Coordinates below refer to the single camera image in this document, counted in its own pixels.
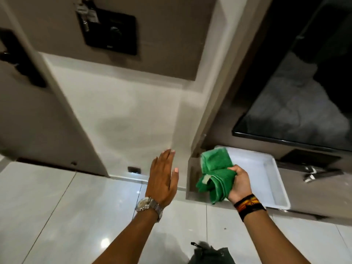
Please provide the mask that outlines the green cloth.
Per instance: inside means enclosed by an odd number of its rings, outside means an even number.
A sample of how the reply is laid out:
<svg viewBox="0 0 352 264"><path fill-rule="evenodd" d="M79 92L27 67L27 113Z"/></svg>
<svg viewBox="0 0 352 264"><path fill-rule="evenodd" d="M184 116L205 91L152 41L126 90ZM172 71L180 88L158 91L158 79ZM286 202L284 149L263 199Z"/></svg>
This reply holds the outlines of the green cloth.
<svg viewBox="0 0 352 264"><path fill-rule="evenodd" d="M209 193L211 204L226 199L233 187L236 172L229 169L233 163L225 147L216 147L200 156L201 177L196 183L200 193Z"/></svg>

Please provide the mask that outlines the black television screen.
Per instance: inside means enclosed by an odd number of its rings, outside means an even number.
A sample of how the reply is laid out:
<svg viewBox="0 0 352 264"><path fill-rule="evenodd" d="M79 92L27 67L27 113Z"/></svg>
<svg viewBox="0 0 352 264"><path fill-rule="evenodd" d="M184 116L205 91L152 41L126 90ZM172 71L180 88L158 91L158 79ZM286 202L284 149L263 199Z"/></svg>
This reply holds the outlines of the black television screen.
<svg viewBox="0 0 352 264"><path fill-rule="evenodd" d="M273 0L233 135L352 152L352 0Z"/></svg>

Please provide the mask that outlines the brown wooden cabinet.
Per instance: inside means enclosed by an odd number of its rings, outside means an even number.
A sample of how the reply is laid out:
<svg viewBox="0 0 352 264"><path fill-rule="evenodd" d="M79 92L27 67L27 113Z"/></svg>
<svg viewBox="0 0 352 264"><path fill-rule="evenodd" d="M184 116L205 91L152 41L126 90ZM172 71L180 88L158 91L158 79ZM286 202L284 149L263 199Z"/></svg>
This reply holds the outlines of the brown wooden cabinet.
<svg viewBox="0 0 352 264"><path fill-rule="evenodd" d="M339 156L340 160L329 165L344 174L305 183L302 172L279 168L290 204L290 210L268 208L275 214L287 212L293 217L313 219L342 225L352 225L352 152L310 149L304 146L264 141L243 135L233 135L232 129L244 112L240 86L244 80L258 45L253 45L256 35L273 0L249 0L240 22L236 48L230 52L237 59L226 60L227 74L220 75L210 95L201 123L192 144L188 162L187 199L211 204L208 192L198 192L196 183L201 177L200 155L215 147L233 147L270 154L275 161L294 149Z"/></svg>

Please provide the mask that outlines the person's right forearm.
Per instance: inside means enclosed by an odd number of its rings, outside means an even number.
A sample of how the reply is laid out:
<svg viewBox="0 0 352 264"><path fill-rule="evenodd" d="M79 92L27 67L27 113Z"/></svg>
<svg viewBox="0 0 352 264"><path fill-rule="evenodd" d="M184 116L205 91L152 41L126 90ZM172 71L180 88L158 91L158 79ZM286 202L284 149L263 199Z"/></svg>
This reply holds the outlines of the person's right forearm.
<svg viewBox="0 0 352 264"><path fill-rule="evenodd" d="M311 264L284 236L266 211L249 213L243 222L262 264Z"/></svg>

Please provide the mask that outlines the person's left hand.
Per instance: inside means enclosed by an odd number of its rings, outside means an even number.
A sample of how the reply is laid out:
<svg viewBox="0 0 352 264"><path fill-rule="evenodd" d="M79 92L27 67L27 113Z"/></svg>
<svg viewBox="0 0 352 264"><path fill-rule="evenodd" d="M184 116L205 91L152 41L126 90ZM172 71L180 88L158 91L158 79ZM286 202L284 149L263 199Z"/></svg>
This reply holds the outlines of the person's left hand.
<svg viewBox="0 0 352 264"><path fill-rule="evenodd" d="M175 151L167 149L156 157L151 164L145 197L151 197L164 209L174 199L177 190L170 190L170 177L174 170Z"/></svg>

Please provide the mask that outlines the person's dark clothing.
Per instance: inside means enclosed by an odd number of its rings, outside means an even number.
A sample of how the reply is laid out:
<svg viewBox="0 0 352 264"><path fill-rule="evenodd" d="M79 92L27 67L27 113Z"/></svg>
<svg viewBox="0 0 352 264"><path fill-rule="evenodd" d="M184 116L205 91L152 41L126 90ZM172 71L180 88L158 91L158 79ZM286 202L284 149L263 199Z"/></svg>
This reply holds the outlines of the person's dark clothing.
<svg viewBox="0 0 352 264"><path fill-rule="evenodd" d="M188 264L235 264L228 248L215 249L204 241L191 242L195 247Z"/></svg>

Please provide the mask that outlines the silver wristwatch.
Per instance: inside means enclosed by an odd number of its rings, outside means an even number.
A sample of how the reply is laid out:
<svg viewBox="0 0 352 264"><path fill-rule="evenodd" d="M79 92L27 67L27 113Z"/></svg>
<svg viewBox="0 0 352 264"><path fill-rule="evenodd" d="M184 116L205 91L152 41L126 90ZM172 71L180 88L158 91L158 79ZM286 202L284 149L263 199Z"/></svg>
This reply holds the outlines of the silver wristwatch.
<svg viewBox="0 0 352 264"><path fill-rule="evenodd" d="M151 197L145 197L145 198L141 199L136 204L136 207L135 207L136 212L142 212L142 211L146 211L149 209L152 209L157 213L157 215L158 215L157 222L159 222L162 218L162 215L163 215L163 208L160 206L160 204L157 201L155 201Z"/></svg>

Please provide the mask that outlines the person's left forearm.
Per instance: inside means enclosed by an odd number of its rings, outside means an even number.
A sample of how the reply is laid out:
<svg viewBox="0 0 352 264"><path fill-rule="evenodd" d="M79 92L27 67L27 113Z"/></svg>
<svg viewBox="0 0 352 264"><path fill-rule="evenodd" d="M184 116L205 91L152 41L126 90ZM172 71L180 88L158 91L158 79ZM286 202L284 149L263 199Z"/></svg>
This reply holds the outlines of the person's left forearm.
<svg viewBox="0 0 352 264"><path fill-rule="evenodd" d="M92 264L138 264L159 216L154 209L138 212Z"/></svg>

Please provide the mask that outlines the person's right hand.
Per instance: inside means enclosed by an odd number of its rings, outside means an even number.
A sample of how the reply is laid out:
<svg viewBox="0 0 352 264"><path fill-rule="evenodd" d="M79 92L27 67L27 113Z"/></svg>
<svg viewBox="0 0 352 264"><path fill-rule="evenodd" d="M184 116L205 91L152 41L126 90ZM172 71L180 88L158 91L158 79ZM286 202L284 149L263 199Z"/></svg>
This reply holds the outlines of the person's right hand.
<svg viewBox="0 0 352 264"><path fill-rule="evenodd" d="M236 174L232 189L227 199L234 205L247 195L252 194L248 173L243 170L242 174Z"/></svg>

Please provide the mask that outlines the black and orange wristbands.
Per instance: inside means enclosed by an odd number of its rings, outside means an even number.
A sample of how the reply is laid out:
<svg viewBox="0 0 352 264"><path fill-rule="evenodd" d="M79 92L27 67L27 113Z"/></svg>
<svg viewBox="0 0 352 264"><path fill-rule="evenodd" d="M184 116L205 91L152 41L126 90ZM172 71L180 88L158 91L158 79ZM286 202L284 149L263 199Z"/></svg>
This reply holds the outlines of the black and orange wristbands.
<svg viewBox="0 0 352 264"><path fill-rule="evenodd" d="M242 222L244 222L244 218L250 213L259 210L266 211L266 208L262 205L262 203L254 194L247 195L246 197L235 203L233 206L237 210Z"/></svg>

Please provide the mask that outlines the brown door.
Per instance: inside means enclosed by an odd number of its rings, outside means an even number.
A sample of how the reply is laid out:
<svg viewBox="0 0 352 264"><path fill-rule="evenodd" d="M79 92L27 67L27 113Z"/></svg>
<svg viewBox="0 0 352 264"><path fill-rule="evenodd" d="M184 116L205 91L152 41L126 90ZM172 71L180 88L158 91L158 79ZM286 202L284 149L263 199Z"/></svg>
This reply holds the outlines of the brown door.
<svg viewBox="0 0 352 264"><path fill-rule="evenodd" d="M33 47L7 0L0 27L14 32L46 80L37 87L0 60L0 153L23 163L109 177L42 55Z"/></svg>

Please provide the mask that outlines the hanging key bunch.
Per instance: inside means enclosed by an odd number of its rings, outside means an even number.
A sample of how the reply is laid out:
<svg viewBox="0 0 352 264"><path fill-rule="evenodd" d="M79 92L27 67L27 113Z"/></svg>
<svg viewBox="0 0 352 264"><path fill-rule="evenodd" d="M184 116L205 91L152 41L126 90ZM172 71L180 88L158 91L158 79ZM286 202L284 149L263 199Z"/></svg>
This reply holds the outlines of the hanging key bunch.
<svg viewBox="0 0 352 264"><path fill-rule="evenodd" d="M100 24L97 7L93 0L78 0L76 6L76 12L80 15L85 32L89 32L89 23Z"/></svg>

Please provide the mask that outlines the black wall switch panel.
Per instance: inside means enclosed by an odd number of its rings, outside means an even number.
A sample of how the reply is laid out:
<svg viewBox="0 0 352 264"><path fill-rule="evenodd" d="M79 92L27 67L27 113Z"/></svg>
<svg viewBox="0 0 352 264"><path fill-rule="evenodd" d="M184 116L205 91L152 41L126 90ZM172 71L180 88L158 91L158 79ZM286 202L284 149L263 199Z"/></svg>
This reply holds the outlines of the black wall switch panel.
<svg viewBox="0 0 352 264"><path fill-rule="evenodd" d="M93 48L136 56L138 52L136 17L100 8L95 11L99 23L87 21L89 31L86 31L82 17L76 12L85 44Z"/></svg>

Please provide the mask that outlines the white plastic tray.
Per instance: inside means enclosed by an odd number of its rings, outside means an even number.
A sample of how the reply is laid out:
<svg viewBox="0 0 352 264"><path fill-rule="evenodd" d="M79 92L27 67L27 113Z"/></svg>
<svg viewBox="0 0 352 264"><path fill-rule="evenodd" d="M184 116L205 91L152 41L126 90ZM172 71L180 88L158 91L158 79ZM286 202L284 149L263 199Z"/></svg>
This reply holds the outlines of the white plastic tray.
<svg viewBox="0 0 352 264"><path fill-rule="evenodd" d="M233 164L250 178L253 194L266 208L290 210L291 204L274 157L270 154L225 147Z"/></svg>

